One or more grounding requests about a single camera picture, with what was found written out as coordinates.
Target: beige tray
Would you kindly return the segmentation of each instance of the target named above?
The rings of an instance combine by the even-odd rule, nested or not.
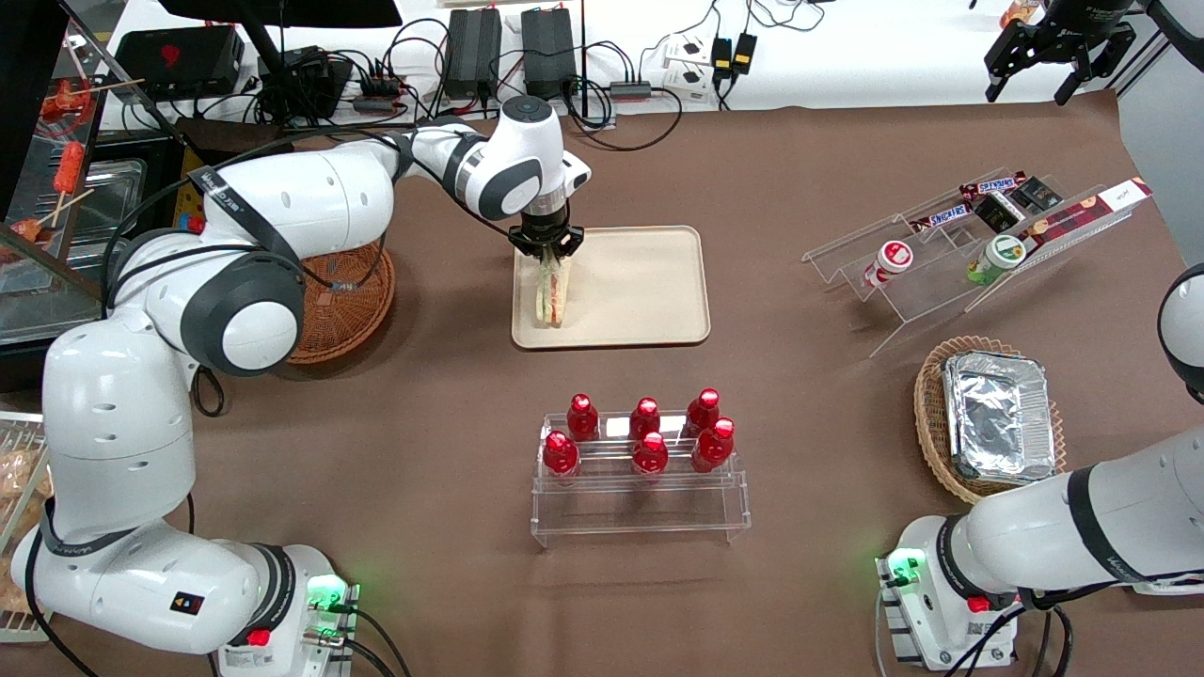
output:
[[[702,240],[689,225],[589,228],[559,329],[535,317],[539,261],[514,253],[510,336],[523,348],[698,343],[710,334]]]

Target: red button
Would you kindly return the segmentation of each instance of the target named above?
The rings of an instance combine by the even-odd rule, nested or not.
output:
[[[272,631],[262,628],[256,628],[255,630],[247,632],[247,643],[253,647],[266,647],[267,641],[271,638]]]

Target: aluminum foil container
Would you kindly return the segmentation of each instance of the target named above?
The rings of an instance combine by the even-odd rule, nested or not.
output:
[[[1033,360],[969,352],[944,365],[954,467],[967,479],[1029,484],[1055,472],[1045,370]]]

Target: brown table surface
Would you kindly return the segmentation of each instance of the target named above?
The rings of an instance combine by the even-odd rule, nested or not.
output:
[[[608,137],[633,143],[668,122],[625,117]],[[1075,192],[1134,176],[1110,93],[1064,108],[698,113],[641,153],[566,146],[595,172],[577,223],[702,234],[706,342],[518,349],[509,246],[412,181],[389,235],[396,304],[373,349],[324,379],[224,378],[230,414],[196,419],[197,532],[320,548],[364,584],[415,677],[874,675],[872,558],[911,519],[966,510],[923,464],[911,413],[915,372],[950,336],[1001,338],[1045,365],[1072,467],[1200,419],[1158,347],[1158,304],[1184,266],[1153,205],[1040,283],[873,360],[883,328],[799,263],[996,166]],[[680,406],[704,385],[738,422],[752,529],[731,546],[647,535],[541,552],[529,517],[542,414],[578,390],[622,410],[641,395]],[[1074,675],[1199,673],[1194,600],[1109,590],[1068,611]],[[55,626],[105,677],[208,672],[200,657]],[[1019,665],[984,673],[1027,675],[1039,623],[1021,626]],[[70,673],[49,646],[0,647],[0,675]]]

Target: power supply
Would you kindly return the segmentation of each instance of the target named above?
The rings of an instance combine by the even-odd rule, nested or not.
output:
[[[502,13],[497,10],[453,10],[448,22],[448,66],[444,92],[452,99],[497,98]]]
[[[523,12],[523,49],[527,94],[555,99],[576,87],[577,59],[568,10]]]

